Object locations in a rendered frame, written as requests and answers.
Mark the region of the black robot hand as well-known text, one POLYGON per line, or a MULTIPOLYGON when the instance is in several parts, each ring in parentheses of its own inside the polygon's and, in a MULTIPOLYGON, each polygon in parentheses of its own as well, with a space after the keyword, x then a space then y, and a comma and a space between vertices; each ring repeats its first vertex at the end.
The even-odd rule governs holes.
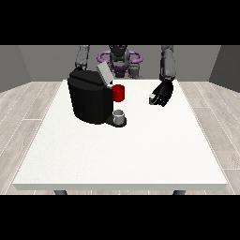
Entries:
POLYGON ((163 81, 153 92, 156 95, 154 105, 165 107, 173 94, 173 83, 169 80, 163 81))

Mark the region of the red pod holder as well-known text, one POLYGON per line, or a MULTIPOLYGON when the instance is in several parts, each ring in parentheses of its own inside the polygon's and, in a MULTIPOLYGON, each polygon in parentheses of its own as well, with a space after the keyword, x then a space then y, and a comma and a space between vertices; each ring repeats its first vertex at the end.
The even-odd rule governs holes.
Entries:
POLYGON ((112 100, 121 102, 125 99, 125 86, 122 84, 115 84, 112 87, 112 100))

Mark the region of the pale grey machine lid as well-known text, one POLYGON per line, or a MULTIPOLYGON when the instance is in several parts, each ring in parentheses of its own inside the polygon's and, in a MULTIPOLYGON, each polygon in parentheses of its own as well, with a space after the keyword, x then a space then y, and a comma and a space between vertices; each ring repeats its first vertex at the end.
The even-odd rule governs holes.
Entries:
POLYGON ((97 65, 97 71, 106 85, 109 85, 113 80, 113 75, 106 62, 97 65))

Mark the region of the black coffee machine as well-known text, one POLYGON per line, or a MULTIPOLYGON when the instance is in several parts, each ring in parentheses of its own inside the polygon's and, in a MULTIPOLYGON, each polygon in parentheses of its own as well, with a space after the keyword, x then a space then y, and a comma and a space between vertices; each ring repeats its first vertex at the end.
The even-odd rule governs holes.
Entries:
POLYGON ((97 71, 76 67, 67 79, 74 114, 88 124, 109 124, 122 128, 125 116, 117 120, 113 115, 113 90, 104 84, 97 71))

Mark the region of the small grey cup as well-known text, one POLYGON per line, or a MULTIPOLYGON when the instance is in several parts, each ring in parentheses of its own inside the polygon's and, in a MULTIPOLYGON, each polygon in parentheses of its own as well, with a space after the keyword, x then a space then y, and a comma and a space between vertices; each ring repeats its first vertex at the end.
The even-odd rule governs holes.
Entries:
POLYGON ((113 122, 116 125, 121 125, 125 121, 125 114, 124 114, 124 112, 122 110, 115 110, 112 113, 112 116, 113 116, 113 122))

